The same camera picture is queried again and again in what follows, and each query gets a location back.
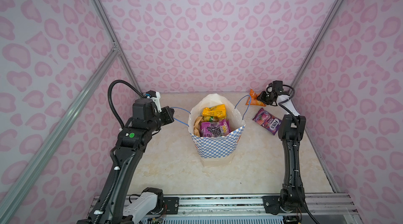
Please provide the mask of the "yellow orange candy bag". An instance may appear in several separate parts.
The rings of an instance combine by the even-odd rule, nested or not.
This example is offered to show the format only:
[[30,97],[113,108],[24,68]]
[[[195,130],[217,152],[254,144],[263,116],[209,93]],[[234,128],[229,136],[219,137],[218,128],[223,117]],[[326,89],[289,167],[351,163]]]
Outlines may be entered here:
[[227,118],[227,110],[224,104],[219,104],[204,108],[201,115],[205,122],[220,121]]

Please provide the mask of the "blue checkered paper bag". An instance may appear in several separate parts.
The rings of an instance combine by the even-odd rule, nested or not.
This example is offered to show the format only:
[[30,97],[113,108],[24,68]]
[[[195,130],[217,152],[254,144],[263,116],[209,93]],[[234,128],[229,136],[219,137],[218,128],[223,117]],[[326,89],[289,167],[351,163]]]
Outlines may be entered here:
[[[187,95],[180,95],[176,100],[177,105],[174,109],[185,111],[187,119],[185,121],[177,116],[174,119],[181,124],[186,125],[187,134],[191,137],[193,145],[198,153],[198,157],[203,167],[215,167],[227,165],[233,160],[235,151],[239,145],[240,139],[246,128],[246,113],[250,108],[247,104],[241,108],[240,103],[249,95],[243,94],[237,98],[235,94],[208,94],[202,98],[188,98]],[[194,126],[205,108],[211,108],[223,104],[226,108],[226,121],[229,125],[228,135],[218,137],[204,137],[194,133]]]

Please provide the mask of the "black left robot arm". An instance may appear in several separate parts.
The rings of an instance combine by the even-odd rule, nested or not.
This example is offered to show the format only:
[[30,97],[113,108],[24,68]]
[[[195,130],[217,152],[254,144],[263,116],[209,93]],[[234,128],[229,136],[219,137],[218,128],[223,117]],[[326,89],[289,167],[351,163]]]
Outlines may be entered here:
[[161,107],[158,97],[135,100],[132,116],[121,124],[116,144],[109,153],[112,167],[101,195],[88,217],[79,220],[80,224],[140,224],[149,212],[164,209],[162,190],[156,188],[147,188],[127,214],[124,203],[147,145],[162,126],[173,123],[173,115],[174,109]]

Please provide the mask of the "purple grape candy bag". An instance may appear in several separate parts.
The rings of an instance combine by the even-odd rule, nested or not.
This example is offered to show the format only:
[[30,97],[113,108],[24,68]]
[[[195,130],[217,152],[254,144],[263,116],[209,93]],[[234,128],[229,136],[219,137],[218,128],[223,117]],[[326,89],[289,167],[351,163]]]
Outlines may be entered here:
[[206,138],[218,138],[231,133],[229,122],[226,119],[212,122],[202,122],[200,126],[201,136]]

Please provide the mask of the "orange taro chips bag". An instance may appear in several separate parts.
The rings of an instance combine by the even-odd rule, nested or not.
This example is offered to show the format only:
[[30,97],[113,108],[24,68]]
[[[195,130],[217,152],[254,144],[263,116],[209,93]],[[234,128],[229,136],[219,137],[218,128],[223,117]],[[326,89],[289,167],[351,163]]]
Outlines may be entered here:
[[196,118],[193,126],[193,134],[197,137],[202,137],[201,124],[204,122],[204,117],[199,116]]

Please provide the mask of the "small orange snack packet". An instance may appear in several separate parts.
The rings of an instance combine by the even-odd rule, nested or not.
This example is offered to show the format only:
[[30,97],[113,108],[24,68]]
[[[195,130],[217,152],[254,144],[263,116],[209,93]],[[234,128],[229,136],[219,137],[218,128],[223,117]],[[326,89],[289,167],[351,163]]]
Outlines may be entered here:
[[258,94],[255,93],[253,89],[250,90],[249,92],[249,97],[246,101],[246,105],[257,105],[261,107],[266,107],[266,105],[258,100]]

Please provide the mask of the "purple Fox's candy bag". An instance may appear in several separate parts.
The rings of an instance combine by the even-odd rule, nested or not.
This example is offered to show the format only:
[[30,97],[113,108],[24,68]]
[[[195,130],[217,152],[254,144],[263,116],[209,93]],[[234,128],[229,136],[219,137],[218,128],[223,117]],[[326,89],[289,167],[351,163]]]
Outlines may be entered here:
[[253,121],[261,125],[273,135],[276,135],[282,123],[281,119],[273,116],[263,108],[257,112],[253,118]]

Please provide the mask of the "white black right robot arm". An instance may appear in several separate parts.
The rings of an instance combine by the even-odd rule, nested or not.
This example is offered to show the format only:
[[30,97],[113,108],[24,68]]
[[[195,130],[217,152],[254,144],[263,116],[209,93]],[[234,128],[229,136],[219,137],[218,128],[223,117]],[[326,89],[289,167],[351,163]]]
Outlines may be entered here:
[[282,142],[285,160],[285,173],[282,189],[278,197],[264,196],[266,213],[277,215],[291,213],[305,207],[305,193],[300,174],[299,148],[304,135],[306,118],[296,116],[284,104],[294,96],[295,90],[290,85],[275,80],[258,96],[266,105],[280,106],[287,113],[283,116],[278,137]]

